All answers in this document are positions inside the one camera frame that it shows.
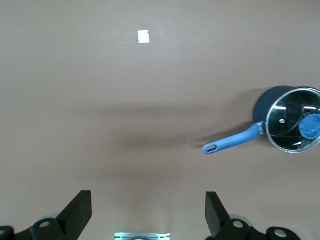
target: pot lid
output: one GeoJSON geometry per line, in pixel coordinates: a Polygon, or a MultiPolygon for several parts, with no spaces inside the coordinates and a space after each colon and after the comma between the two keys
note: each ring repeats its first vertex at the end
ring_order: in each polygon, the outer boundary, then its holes
{"type": "Polygon", "coordinates": [[[282,95],[270,108],[266,133],[279,149],[304,152],[320,142],[320,91],[302,87],[282,95]]]}

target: blue saucepan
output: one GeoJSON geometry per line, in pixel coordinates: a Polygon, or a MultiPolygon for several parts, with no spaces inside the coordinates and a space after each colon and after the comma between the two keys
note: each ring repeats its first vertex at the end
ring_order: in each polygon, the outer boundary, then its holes
{"type": "Polygon", "coordinates": [[[287,153],[301,153],[320,143],[320,91],[313,87],[277,86],[266,91],[253,110],[254,124],[246,131],[203,146],[205,154],[267,135],[287,153]]]}

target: metal rim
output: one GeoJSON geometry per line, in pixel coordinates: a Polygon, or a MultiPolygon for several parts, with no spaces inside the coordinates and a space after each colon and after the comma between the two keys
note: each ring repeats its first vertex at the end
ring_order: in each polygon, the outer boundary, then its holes
{"type": "Polygon", "coordinates": [[[269,119],[270,119],[270,115],[271,115],[271,112],[272,110],[274,109],[274,107],[283,99],[285,98],[286,96],[288,96],[289,94],[292,94],[292,93],[295,93],[295,92],[300,92],[300,91],[307,91],[307,92],[312,92],[314,94],[316,94],[319,98],[320,98],[320,91],[315,89],[315,88],[309,88],[309,87],[299,87],[299,88],[296,88],[296,89],[293,89],[291,91],[288,91],[286,92],[285,94],[283,94],[281,97],[279,97],[275,102],[274,104],[270,107],[269,109],[269,112],[268,112],[268,115],[266,116],[266,120],[265,120],[265,132],[266,132],[266,135],[268,136],[270,142],[278,149],[280,149],[281,151],[284,151],[286,153],[292,153],[292,154],[297,154],[297,153],[302,153],[302,152],[305,152],[309,149],[312,149],[314,148],[316,145],[318,145],[320,143],[320,137],[315,140],[313,143],[311,143],[310,145],[306,146],[305,148],[303,149],[299,149],[299,150],[288,150],[288,149],[285,149],[283,147],[280,147],[279,145],[277,145],[275,143],[275,141],[272,139],[271,137],[271,134],[270,134],[270,131],[269,131],[269,119]]]}

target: saucepan handle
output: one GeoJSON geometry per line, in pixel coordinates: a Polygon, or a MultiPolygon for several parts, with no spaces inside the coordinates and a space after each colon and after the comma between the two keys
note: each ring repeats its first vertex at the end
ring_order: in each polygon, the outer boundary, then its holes
{"type": "Polygon", "coordinates": [[[204,145],[202,150],[204,154],[209,155],[249,142],[253,139],[256,139],[261,134],[264,134],[261,130],[261,125],[261,123],[255,123],[244,132],[217,141],[210,142],[204,145]]]}

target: table surface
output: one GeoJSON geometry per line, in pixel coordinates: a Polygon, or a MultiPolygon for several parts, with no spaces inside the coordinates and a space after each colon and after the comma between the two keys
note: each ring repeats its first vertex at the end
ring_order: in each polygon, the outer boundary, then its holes
{"type": "Polygon", "coordinates": [[[258,231],[318,239],[319,146],[201,147],[249,126],[271,87],[320,88],[319,12],[318,0],[1,1],[0,226],[20,232],[91,190],[80,240],[204,240],[214,191],[258,231]]]}

